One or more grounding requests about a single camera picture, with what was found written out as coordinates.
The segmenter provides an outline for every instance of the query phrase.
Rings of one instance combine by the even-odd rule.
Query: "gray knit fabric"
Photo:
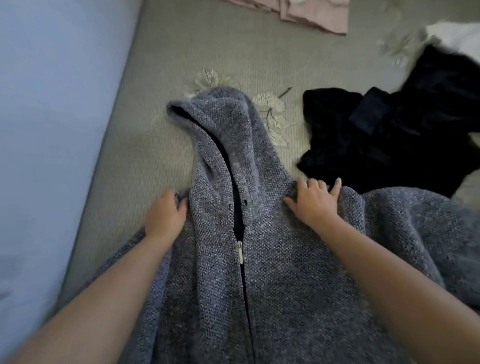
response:
[[[127,363],[410,363],[332,251],[282,202],[295,183],[248,97],[216,88],[168,105],[199,153],[190,211],[162,264]],[[232,181],[238,186],[248,316]],[[480,307],[480,219],[440,195],[344,187],[339,214],[474,309]],[[138,232],[97,276],[144,237]]]

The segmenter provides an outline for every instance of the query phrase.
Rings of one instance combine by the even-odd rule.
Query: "wall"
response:
[[[140,5],[0,2],[0,362],[55,305]]]

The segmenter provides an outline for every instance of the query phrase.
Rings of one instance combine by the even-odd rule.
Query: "zipper pull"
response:
[[[237,246],[238,246],[238,249],[239,249],[240,264],[243,264],[243,251],[241,249],[241,241],[240,240],[237,241]]]

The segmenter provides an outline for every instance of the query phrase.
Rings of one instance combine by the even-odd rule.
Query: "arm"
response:
[[[300,178],[285,202],[337,255],[389,332],[419,364],[478,363],[480,317],[337,214],[341,182]]]
[[[47,322],[12,364],[116,363],[186,211],[187,200],[177,209],[173,191],[155,200],[146,238]]]

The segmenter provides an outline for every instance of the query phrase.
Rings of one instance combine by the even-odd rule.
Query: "pink clothing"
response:
[[[273,10],[280,19],[295,23],[317,25],[334,33],[348,31],[349,0],[304,0],[291,3],[289,0],[227,0],[250,8]]]

